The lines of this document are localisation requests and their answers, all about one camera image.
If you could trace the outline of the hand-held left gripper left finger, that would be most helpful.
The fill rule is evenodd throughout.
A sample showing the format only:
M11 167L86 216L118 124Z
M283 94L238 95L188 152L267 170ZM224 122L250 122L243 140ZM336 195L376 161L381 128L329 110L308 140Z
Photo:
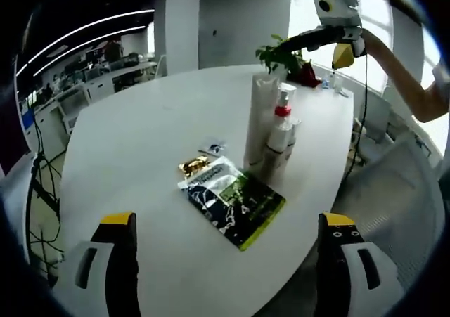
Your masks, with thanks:
M140 316L136 214L105 216L58 267L53 295L70 316Z

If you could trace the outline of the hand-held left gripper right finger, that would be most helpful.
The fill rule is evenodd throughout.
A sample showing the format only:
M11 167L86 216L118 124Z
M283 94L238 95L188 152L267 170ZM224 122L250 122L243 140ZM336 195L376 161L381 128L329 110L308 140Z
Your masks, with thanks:
M396 264L342 214L319 214L316 316L386 316L404 296Z

